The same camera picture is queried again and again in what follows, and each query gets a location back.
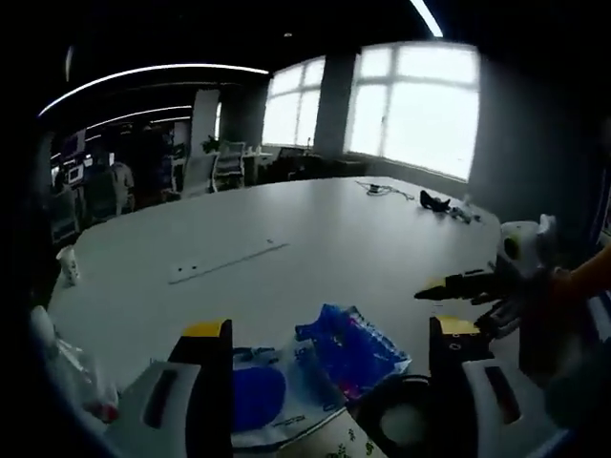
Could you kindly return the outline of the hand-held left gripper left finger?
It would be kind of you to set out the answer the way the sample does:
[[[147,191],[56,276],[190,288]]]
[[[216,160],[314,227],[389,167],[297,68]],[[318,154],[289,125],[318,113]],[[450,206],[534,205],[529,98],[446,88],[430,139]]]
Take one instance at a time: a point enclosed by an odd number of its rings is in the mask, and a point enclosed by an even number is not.
[[[109,426],[119,456],[232,455],[232,337],[230,320],[193,324],[123,391]]]

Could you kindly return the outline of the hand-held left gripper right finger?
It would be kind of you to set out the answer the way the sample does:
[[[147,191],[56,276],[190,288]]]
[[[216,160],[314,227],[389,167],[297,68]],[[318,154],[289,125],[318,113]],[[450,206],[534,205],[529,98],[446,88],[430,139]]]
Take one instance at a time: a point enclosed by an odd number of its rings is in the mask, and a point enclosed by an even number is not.
[[[530,457],[549,440],[543,392],[478,333],[430,319],[433,443],[444,457]]]

